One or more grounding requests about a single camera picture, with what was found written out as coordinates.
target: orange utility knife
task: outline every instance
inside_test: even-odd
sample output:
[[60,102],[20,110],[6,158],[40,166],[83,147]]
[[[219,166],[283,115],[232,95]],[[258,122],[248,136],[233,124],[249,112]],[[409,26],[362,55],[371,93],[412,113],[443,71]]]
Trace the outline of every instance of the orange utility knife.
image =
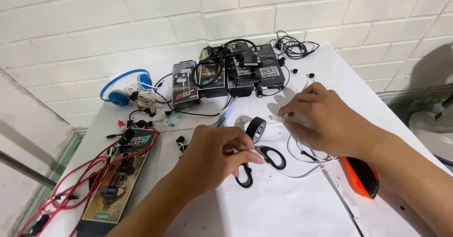
[[367,163],[353,157],[343,157],[352,187],[361,195],[373,200],[379,189],[379,177]]

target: metal pole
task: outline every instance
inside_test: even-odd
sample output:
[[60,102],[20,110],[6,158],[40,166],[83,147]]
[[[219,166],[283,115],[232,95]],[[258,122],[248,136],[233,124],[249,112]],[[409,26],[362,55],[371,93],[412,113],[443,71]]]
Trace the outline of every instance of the metal pole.
[[2,162],[5,165],[8,165],[9,167],[13,168],[14,170],[22,173],[23,175],[34,179],[35,181],[41,183],[42,185],[54,189],[57,183],[52,181],[51,179],[47,178],[46,176],[40,174],[39,172],[31,169],[25,164],[22,164],[18,160],[10,157],[8,154],[4,153],[3,151],[0,150],[0,162]]

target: black electrical tape roll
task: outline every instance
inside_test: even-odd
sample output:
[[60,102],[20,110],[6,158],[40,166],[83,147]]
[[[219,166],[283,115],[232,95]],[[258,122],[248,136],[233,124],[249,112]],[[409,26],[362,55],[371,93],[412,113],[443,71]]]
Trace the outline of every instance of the black electrical tape roll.
[[266,129],[266,120],[262,118],[254,118],[247,127],[246,134],[252,138],[253,144],[257,143]]

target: blue headphone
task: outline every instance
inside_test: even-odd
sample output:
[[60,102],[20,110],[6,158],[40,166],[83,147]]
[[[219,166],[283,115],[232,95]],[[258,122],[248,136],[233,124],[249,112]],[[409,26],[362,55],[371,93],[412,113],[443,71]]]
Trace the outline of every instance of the blue headphone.
[[[104,93],[111,85],[113,85],[113,83],[117,82],[119,79],[124,78],[124,77],[126,77],[132,73],[136,73],[136,72],[144,72],[144,74],[140,74],[137,77],[138,82],[145,83],[148,85],[153,85],[153,82],[151,81],[150,73],[147,70],[144,70],[144,69],[132,70],[132,71],[119,75],[118,77],[116,77],[112,81],[110,81],[108,84],[106,84],[105,87],[101,90],[101,94],[99,94],[100,98],[103,101],[112,102],[113,104],[118,105],[118,106],[128,105],[129,104],[129,95],[126,92],[115,89],[110,92],[110,94],[108,96],[108,100],[104,99]],[[138,85],[139,85],[139,88],[146,89],[142,86],[142,84],[139,83]]]

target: black scissors handle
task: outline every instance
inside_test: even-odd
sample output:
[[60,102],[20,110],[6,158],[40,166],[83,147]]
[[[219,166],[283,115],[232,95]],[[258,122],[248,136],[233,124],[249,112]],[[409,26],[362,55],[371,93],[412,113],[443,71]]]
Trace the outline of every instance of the black scissors handle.
[[244,170],[246,171],[247,175],[247,181],[244,183],[241,183],[238,178],[235,177],[236,182],[243,188],[249,188],[253,184],[253,178],[252,178],[252,169],[249,167],[248,163],[241,164],[244,167]]
[[[267,163],[272,165],[275,169],[283,170],[286,167],[286,159],[278,150],[276,150],[274,148],[271,148],[271,147],[268,147],[268,146],[255,147],[255,149],[258,152],[260,152],[261,155],[263,155],[264,161],[266,161]],[[280,159],[282,160],[280,165],[276,165],[275,162],[272,161],[272,159],[270,159],[270,157],[267,155],[267,152],[269,152],[269,151],[274,151],[275,153],[277,153],[277,155],[280,156]]]

